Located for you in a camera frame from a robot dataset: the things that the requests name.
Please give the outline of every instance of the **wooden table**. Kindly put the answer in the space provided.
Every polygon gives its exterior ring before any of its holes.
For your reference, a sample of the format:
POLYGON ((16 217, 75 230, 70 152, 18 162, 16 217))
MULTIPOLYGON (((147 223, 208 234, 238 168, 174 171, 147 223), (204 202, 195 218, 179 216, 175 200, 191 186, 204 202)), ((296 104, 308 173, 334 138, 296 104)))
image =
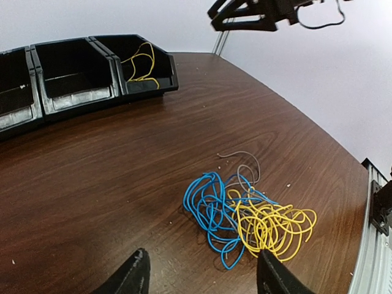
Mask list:
POLYGON ((178 92, 0 144, 1 293, 88 293, 138 247, 151 256, 151 293, 256 293, 257 261, 246 254, 223 270, 181 209, 193 179, 214 170, 226 177, 249 161, 216 156, 239 149, 260 160, 256 188, 318 213, 314 235, 288 268, 316 293, 347 293, 366 170, 229 62, 175 59, 178 92))

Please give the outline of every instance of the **black storage bin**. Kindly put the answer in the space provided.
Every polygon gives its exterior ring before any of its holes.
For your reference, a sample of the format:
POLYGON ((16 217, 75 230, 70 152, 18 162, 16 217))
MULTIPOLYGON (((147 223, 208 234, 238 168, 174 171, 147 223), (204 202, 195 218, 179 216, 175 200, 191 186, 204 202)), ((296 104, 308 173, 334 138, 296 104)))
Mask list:
POLYGON ((0 53, 0 140, 32 129, 42 120, 29 47, 0 53))
POLYGON ((31 46, 46 120, 107 107, 120 96, 113 58, 89 38, 31 46))
POLYGON ((152 80, 128 81, 133 74, 135 77, 140 77, 147 74, 151 68, 151 60, 147 56, 134 59, 135 69, 131 62, 121 63, 136 54, 138 49, 140 49, 139 53, 151 53, 149 46, 140 47, 141 44, 148 42, 144 38, 138 35, 114 35, 94 36, 90 39, 116 61, 121 94, 128 99, 161 96, 165 92, 178 90, 173 56, 155 45, 153 45, 155 66, 149 77, 158 81, 159 89, 152 80))

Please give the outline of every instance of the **metal frame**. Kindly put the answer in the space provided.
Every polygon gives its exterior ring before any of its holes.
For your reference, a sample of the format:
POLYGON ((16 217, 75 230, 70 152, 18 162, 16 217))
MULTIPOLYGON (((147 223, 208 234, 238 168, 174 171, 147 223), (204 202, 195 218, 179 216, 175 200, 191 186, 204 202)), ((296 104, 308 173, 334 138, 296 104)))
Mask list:
POLYGON ((368 160, 365 161, 365 166, 369 172, 366 210, 349 294, 392 294, 391 234, 381 234, 369 221, 371 182, 377 181, 379 185, 384 186, 387 180, 368 160))

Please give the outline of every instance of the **blue wire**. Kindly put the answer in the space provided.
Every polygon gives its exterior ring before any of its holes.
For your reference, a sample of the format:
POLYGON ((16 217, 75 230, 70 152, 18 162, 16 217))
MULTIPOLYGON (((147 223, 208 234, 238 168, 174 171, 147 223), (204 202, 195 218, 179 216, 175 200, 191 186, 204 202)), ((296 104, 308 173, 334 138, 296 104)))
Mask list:
POLYGON ((253 189, 250 182, 243 175, 239 175, 239 177, 244 181, 245 186, 247 186, 253 194, 259 195, 260 198, 244 197, 226 199, 225 186, 234 177, 237 177, 237 174, 231 175, 226 182, 223 182, 216 172, 204 173, 202 177, 196 179, 189 185, 183 199, 185 210, 191 212, 199 226, 207 232, 208 244, 214 251, 220 253, 222 264, 227 270, 231 270, 237 265, 245 251, 245 246, 238 235, 235 238, 223 238, 218 235, 218 233, 222 231, 237 232, 238 223, 231 217, 232 213, 235 212, 235 209, 230 207, 230 205, 233 202, 238 201, 242 201, 246 205, 249 203, 249 200, 257 203, 266 201, 271 204, 277 204, 263 193, 253 189), (209 194, 207 192, 208 189, 209 191, 212 189, 213 193, 209 194), (224 224, 225 219, 231 224, 224 224), (214 243, 225 244, 222 249, 219 249, 214 243), (234 251, 237 246, 242 246, 239 255, 231 265, 228 265, 225 261, 225 256, 234 251))

